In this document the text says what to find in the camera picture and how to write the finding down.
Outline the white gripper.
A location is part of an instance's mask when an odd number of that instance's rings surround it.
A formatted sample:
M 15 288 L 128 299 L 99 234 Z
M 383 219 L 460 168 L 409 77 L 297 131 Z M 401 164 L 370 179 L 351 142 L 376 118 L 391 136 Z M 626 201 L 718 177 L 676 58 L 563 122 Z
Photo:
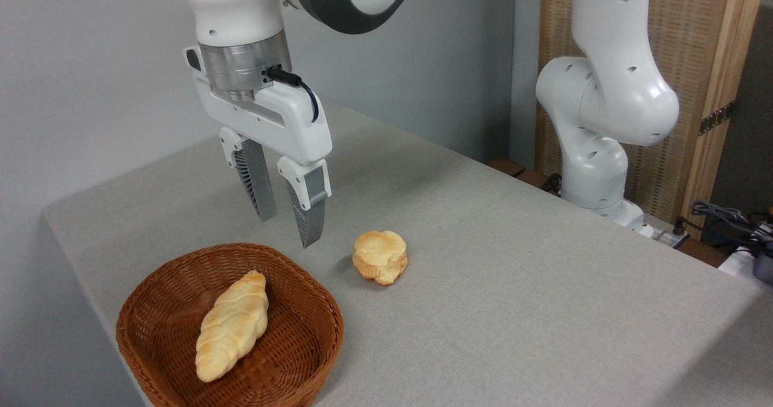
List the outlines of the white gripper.
M 320 99 L 312 100 L 302 87 L 274 82 L 255 92 L 253 100 L 236 101 L 211 85 L 198 46 L 186 48 L 185 57 L 202 105 L 223 126 L 220 142 L 226 161 L 237 171 L 260 220 L 278 214 L 263 145 L 283 156 L 278 170 L 287 182 L 302 248 L 317 242 L 332 195 L 323 159 L 332 151 L 332 137 Z

